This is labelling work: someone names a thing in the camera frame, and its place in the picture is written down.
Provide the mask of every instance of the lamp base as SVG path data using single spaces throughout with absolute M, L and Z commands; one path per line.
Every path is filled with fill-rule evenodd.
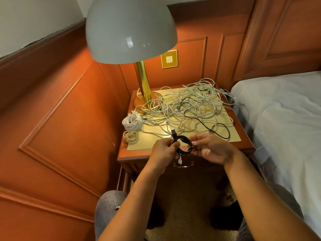
M 151 91 L 150 92 L 150 94 L 151 94 L 151 99 L 152 100 L 155 100 L 155 99 L 157 99 L 159 96 L 162 96 L 161 94 L 159 94 L 159 93 L 157 93 L 157 92 L 155 92 L 155 91 Z M 145 98 L 144 97 L 136 97 L 135 99 L 134 99 L 134 101 L 133 101 L 133 106 L 134 106 L 134 108 L 136 108 L 137 106 L 139 106 L 139 105 L 144 105 L 146 103 L 146 100 L 145 100 Z

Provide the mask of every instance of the forearm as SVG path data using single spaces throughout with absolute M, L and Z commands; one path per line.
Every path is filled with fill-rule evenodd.
M 142 241 L 159 175 L 144 168 L 99 241 Z
M 242 153 L 234 154 L 224 168 L 255 240 L 320 240 L 274 194 Z

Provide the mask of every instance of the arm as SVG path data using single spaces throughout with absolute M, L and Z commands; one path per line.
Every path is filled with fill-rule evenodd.
M 215 135 L 191 137 L 194 154 L 224 165 L 244 218 L 256 241 L 316 241 L 320 238 L 263 181 L 249 160 Z
M 133 188 L 98 241 L 143 240 L 159 176 L 174 157 L 179 142 L 158 140 Z

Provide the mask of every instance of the mattress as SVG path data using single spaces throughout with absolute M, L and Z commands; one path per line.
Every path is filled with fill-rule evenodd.
M 231 94 L 254 160 L 295 196 L 321 236 L 321 71 L 240 81 Z

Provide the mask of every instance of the wooden nightstand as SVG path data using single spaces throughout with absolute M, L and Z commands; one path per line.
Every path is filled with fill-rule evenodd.
M 128 112 L 131 113 L 134 110 L 133 101 L 136 97 L 136 92 L 133 91 L 130 105 Z M 245 133 L 243 127 L 241 126 L 239 120 L 235 116 L 232 109 L 227 109 L 227 114 L 234 120 L 234 127 L 239 134 L 241 141 L 239 142 L 232 142 L 232 144 L 237 147 L 240 151 L 242 151 L 248 158 L 255 152 L 255 148 L 252 145 L 250 139 L 248 138 L 247 134 Z M 120 149 L 118 153 L 118 162 L 121 164 L 122 168 L 129 174 L 130 178 L 136 180 L 139 173 L 142 171 L 144 166 L 146 165 L 150 154 L 151 149 L 144 149 L 144 150 L 127 150 L 128 143 L 122 138 Z M 187 146 L 183 146 L 182 150 L 187 150 Z M 197 157 L 194 155 L 187 155 L 182 157 L 183 164 L 181 167 L 177 166 L 177 160 L 172 161 L 169 166 L 166 168 L 165 172 L 169 171 L 193 171 L 196 169 L 202 169 L 204 171 L 211 171 L 212 169 L 218 167 L 217 164 L 213 164 L 208 162 L 207 160 Z

